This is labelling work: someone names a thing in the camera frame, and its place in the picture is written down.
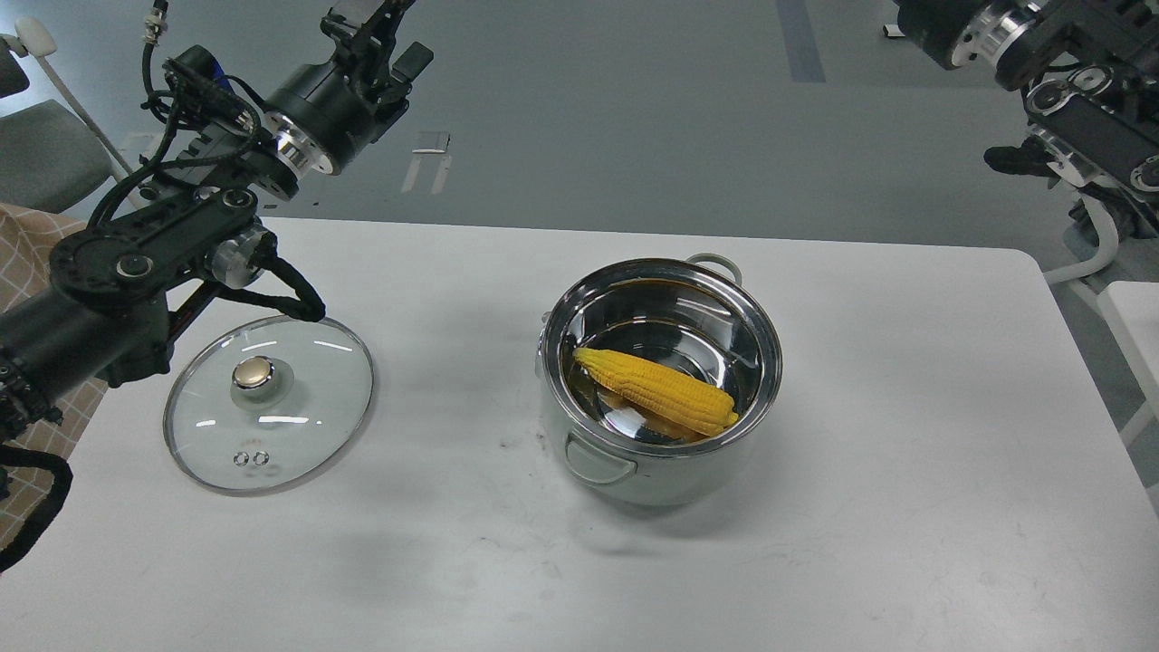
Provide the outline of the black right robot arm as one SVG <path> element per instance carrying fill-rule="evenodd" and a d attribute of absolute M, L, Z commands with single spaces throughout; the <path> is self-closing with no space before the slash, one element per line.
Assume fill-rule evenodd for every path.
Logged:
<path fill-rule="evenodd" d="M 1156 239 L 1154 1 L 899 1 L 897 24 L 943 69 L 989 63 L 1018 91 L 1028 139 L 998 173 L 1063 181 L 1123 239 Z"/>

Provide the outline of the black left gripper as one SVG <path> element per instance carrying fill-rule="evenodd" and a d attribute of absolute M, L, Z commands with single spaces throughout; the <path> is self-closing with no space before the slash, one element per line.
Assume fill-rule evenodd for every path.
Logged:
<path fill-rule="evenodd" d="M 407 112 L 415 79 L 433 51 L 413 42 L 394 57 L 411 1 L 336 1 L 320 29 L 334 44 L 326 63 L 306 63 L 264 110 L 274 154 L 297 177 L 338 175 Z"/>

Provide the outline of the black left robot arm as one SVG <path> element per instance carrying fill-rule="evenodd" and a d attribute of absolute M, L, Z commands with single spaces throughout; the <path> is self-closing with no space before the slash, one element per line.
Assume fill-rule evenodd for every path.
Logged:
<path fill-rule="evenodd" d="M 277 251 L 257 215 L 257 188 L 289 202 L 312 170 L 343 173 L 406 113 L 432 63 L 413 43 L 394 54 L 409 1 L 337 1 L 320 29 L 334 50 L 262 98 L 202 46 L 163 63 L 152 53 L 168 5 L 150 13 L 144 108 L 163 123 L 156 152 L 104 195 L 82 230 L 49 255 L 49 286 L 3 313 L 3 474 L 38 469 L 45 498 L 3 547 L 23 561 L 70 496 L 70 462 L 15 444 L 37 422 L 61 424 L 57 401 L 90 379 L 118 388 L 166 374 L 175 342 L 219 298 L 316 322 L 326 306 Z"/>

